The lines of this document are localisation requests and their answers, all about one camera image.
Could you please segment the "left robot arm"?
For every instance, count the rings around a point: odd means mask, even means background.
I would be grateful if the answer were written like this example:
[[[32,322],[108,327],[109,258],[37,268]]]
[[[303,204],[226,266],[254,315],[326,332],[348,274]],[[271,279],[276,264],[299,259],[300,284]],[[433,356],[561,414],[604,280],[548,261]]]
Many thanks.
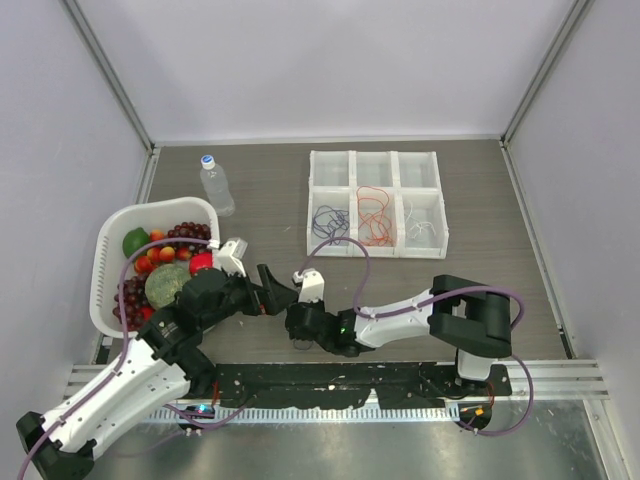
[[[296,290],[258,267],[261,282],[205,268],[127,340],[121,354],[73,397],[45,414],[28,412],[16,428],[27,457],[44,479],[83,479],[107,448],[159,406],[208,395],[216,368],[199,346],[206,331],[241,312],[275,316]]]

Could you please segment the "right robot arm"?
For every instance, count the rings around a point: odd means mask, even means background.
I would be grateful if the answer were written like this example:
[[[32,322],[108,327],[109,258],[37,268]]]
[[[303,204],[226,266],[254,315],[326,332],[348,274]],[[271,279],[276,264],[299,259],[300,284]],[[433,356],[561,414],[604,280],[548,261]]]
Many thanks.
[[[434,337],[456,349],[453,386],[472,395],[486,385],[493,363],[512,355],[512,331],[523,310],[522,301],[505,289],[439,275],[429,289],[403,301],[336,314],[303,289],[286,310],[285,328],[292,340],[347,358],[400,340]]]

